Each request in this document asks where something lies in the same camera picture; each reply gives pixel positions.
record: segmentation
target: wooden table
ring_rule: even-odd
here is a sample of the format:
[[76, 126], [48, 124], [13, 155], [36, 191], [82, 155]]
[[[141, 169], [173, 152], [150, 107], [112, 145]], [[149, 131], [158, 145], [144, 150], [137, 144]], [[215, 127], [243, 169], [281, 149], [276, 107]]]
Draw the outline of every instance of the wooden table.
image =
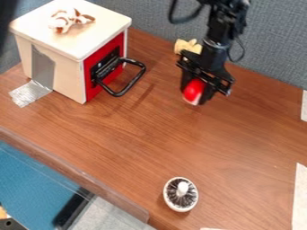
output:
[[[8, 95], [28, 81], [16, 66], [0, 77], [0, 125], [146, 208], [159, 229], [290, 229], [295, 165], [307, 164], [302, 90], [228, 65], [232, 95], [193, 107], [182, 100], [172, 44], [129, 35], [129, 56], [148, 71], [127, 95], [102, 92], [81, 105], [53, 92], [21, 109]], [[175, 176], [200, 192], [189, 213], [162, 199]]]

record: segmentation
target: black handle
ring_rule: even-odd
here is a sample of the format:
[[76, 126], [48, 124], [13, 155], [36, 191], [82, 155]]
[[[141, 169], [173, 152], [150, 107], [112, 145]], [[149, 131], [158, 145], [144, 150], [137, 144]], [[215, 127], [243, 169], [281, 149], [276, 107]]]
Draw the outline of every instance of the black handle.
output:
[[123, 64], [123, 63], [128, 63], [134, 66], [139, 66], [141, 67], [140, 72], [137, 73], [137, 75], [119, 92], [114, 92], [113, 90], [111, 90], [105, 83], [103, 83], [100, 79], [96, 79], [96, 83], [98, 85], [100, 85], [106, 92], [108, 92], [109, 94], [111, 94], [114, 97], [121, 97], [123, 96], [126, 92], [128, 92], [133, 85], [135, 85], [135, 83], [143, 76], [143, 74], [146, 71], [146, 66], [139, 61], [135, 61], [134, 59], [130, 59], [130, 58], [126, 58], [126, 57], [120, 57], [115, 66], [111, 66], [109, 68], [109, 71], [111, 72], [116, 66]]

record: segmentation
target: wooden box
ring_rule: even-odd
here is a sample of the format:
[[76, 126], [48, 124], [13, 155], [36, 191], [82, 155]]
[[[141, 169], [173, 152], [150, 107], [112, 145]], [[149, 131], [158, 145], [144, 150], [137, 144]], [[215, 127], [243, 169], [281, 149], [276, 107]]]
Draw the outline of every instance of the wooden box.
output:
[[[65, 1], [52, 1], [25, 14], [10, 24], [14, 34], [24, 74], [32, 77], [33, 46], [54, 63], [53, 89], [79, 103], [93, 98], [100, 86], [92, 86], [91, 68], [114, 48], [121, 57], [127, 55], [127, 28], [131, 19], [87, 1], [71, 1], [70, 6], [89, 14], [95, 22], [73, 25], [68, 33], [58, 34], [48, 27], [51, 15]], [[122, 71], [117, 67], [104, 81], [110, 82]]]

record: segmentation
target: duct tape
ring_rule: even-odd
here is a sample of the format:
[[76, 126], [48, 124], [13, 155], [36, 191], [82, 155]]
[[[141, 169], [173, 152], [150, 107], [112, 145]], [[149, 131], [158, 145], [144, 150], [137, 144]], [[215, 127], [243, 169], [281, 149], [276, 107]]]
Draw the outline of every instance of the duct tape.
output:
[[55, 62], [40, 53], [33, 45], [31, 55], [32, 79], [27, 84], [9, 92], [13, 102], [21, 108], [53, 91]]

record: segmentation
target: box lid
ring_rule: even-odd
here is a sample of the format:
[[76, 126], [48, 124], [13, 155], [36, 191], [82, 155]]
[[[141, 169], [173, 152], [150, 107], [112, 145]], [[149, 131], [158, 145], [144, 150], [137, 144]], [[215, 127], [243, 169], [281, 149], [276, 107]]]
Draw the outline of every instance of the box lid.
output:
[[63, 56], [82, 60], [131, 24], [131, 18], [125, 15], [87, 1], [74, 0], [69, 2], [70, 7], [96, 20], [84, 25], [73, 25], [67, 33], [58, 34], [48, 27], [48, 22], [54, 12], [67, 7], [63, 2], [52, 1], [17, 18], [10, 23], [10, 31]]

